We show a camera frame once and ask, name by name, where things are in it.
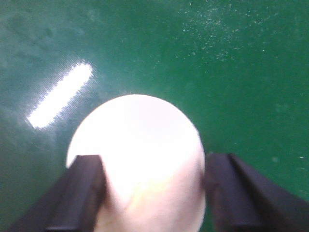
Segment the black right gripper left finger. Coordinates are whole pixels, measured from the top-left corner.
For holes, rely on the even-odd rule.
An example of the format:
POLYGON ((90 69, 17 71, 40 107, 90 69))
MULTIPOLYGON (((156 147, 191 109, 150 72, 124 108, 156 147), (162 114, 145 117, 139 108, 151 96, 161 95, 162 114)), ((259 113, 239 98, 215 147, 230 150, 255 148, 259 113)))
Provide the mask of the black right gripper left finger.
POLYGON ((78 155, 71 166, 8 229, 9 232, 92 232, 106 178, 99 155, 78 155))

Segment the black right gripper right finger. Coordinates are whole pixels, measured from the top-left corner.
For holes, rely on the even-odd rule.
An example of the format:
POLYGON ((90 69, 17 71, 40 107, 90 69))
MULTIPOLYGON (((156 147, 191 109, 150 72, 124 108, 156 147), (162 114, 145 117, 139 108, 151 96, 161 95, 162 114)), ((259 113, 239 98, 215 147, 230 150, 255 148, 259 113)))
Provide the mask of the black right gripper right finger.
POLYGON ((205 190, 217 232, 309 230, 309 203, 234 154, 207 156, 205 190))

